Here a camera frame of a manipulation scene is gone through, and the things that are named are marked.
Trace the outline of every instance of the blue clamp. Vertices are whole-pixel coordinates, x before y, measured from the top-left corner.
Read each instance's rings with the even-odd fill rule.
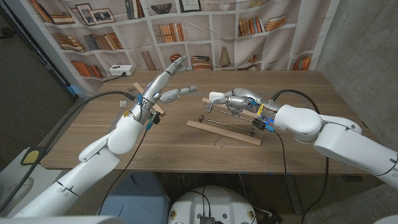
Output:
[[[137,95],[137,100],[139,103],[142,103],[142,95],[141,94]]]
[[[254,106],[259,106],[260,104],[256,103],[256,101],[254,99],[251,99],[251,104]]]

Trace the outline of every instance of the gray wall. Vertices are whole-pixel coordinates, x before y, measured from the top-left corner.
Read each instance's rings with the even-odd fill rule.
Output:
[[[398,1],[341,0],[316,70],[398,151]]]
[[[23,23],[25,28],[29,31],[32,37],[36,40],[36,42],[40,45],[43,51],[47,54],[47,56],[51,59],[54,65],[60,70],[61,74],[70,82],[73,90],[79,96],[86,96],[85,90],[80,88],[79,83],[77,82],[76,78],[72,75],[69,71],[67,65],[63,62],[59,54],[55,51],[52,47],[50,42],[44,36],[42,31],[39,29],[37,24],[32,20],[31,16],[28,14],[26,9],[23,7],[22,3],[17,0],[5,0],[14,14],[18,17],[18,19]],[[5,5],[0,1],[0,6],[5,9],[7,12],[7,8]]]

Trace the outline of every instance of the power strip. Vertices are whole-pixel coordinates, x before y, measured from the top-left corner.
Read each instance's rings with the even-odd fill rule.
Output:
[[[111,72],[111,75],[121,76],[123,72],[126,72],[126,75],[132,75],[135,69],[132,65],[112,65],[109,71]]]

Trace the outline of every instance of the picture frame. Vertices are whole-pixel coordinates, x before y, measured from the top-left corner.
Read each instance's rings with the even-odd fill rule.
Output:
[[[83,19],[77,8],[71,8],[70,10],[74,13],[74,15],[80,20],[82,24],[87,25],[86,21]]]
[[[109,8],[90,10],[89,13],[96,25],[115,22]]]
[[[179,0],[181,12],[200,12],[200,0]]]
[[[89,13],[89,11],[92,10],[90,4],[88,4],[88,3],[77,4],[77,5],[75,5],[75,7],[77,8],[79,14],[81,15],[81,17],[83,18],[84,22],[88,26],[95,25],[94,19],[92,18],[92,16]]]

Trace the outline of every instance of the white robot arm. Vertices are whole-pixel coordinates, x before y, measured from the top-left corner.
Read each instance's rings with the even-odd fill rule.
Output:
[[[65,174],[37,198],[31,201],[15,217],[48,217],[63,215],[89,187],[110,173],[120,162],[118,155],[131,151],[144,130],[145,122],[150,119],[146,129],[159,114],[150,109],[161,101],[170,103],[181,95],[198,90],[197,86],[160,92],[177,72],[188,70],[180,67],[187,59],[184,55],[174,61],[164,72],[156,76],[138,98],[127,116],[122,116],[116,129],[87,146],[79,155],[81,162]]]
[[[242,88],[227,93],[211,92],[209,100],[225,104],[237,115],[242,109],[257,112],[256,121],[270,121],[282,131],[288,129],[296,140],[313,144],[322,155],[365,170],[398,190],[398,153],[361,135],[362,129],[351,120],[278,105]]]

